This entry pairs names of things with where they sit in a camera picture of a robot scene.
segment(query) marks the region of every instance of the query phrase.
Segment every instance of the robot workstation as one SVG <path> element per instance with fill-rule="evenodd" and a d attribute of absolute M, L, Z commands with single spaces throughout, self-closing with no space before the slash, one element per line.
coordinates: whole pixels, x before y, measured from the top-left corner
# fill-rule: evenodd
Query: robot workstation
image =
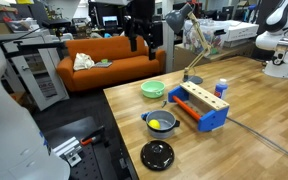
<path fill-rule="evenodd" d="M 149 46 L 150 59 L 163 44 L 162 23 L 153 22 L 155 0 L 96 0 L 123 5 L 125 36 L 136 50 L 136 37 L 142 36 Z M 275 51 L 264 73 L 288 78 L 288 0 L 281 0 L 265 21 L 265 32 L 256 39 L 260 49 Z M 0 49 L 0 79 L 6 71 L 6 59 Z M 4 90 L 0 80 L 0 179 L 68 179 L 69 164 L 49 147 L 30 113 L 19 106 Z"/>

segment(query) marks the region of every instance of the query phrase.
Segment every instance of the green bowl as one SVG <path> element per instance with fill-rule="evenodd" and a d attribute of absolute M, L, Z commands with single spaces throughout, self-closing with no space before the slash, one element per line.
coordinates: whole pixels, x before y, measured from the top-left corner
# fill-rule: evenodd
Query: green bowl
<path fill-rule="evenodd" d="M 163 96 L 165 85 L 161 81 L 147 81 L 141 85 L 142 93 L 148 98 L 159 98 Z"/>

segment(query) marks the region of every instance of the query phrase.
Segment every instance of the wooden table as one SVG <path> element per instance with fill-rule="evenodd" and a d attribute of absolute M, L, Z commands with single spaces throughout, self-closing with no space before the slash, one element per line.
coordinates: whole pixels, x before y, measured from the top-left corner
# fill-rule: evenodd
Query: wooden table
<path fill-rule="evenodd" d="M 260 132 L 288 150 L 288 79 L 262 73 L 252 59 L 235 57 L 196 67 L 200 86 L 213 92 L 220 78 L 228 80 L 228 116 Z M 153 140 L 142 113 L 162 109 L 167 93 L 181 83 L 178 71 L 150 79 L 165 83 L 165 94 L 148 99 L 141 84 L 149 79 L 105 89 L 125 145 L 140 179 L 288 179 L 288 156 L 237 124 L 226 121 L 212 132 L 198 132 L 197 124 L 178 105 L 163 109 L 181 120 L 175 134 L 165 139 L 175 151 L 173 165 L 162 172 L 147 169 L 140 151 Z"/>

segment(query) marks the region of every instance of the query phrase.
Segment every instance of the white cloth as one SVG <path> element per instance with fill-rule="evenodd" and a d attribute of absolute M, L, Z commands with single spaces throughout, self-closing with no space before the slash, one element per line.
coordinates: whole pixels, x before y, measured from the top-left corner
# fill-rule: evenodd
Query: white cloth
<path fill-rule="evenodd" d="M 84 53 L 76 53 L 76 58 L 73 67 L 75 71 L 82 69 L 90 69 L 92 66 L 94 66 L 94 61 L 91 59 L 89 55 L 86 55 Z"/>

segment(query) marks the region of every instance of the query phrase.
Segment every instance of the desk lamp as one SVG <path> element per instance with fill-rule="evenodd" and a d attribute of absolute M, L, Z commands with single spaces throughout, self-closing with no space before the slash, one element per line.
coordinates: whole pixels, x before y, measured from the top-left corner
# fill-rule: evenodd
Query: desk lamp
<path fill-rule="evenodd" d="M 196 31 L 197 38 L 199 39 L 203 51 L 196 56 L 196 58 L 184 68 L 184 78 L 183 81 L 191 81 L 195 84 L 201 84 L 203 79 L 198 76 L 189 76 L 189 71 L 194 68 L 196 63 L 198 63 L 203 56 L 208 55 L 210 53 L 210 46 L 208 45 L 207 41 L 204 38 L 204 35 L 199 28 L 199 22 L 197 18 L 192 12 L 192 7 L 189 4 L 185 4 L 180 10 L 173 10 L 165 16 L 165 20 L 167 24 L 172 28 L 175 33 L 179 33 L 184 25 L 186 16 L 192 21 L 193 27 Z"/>

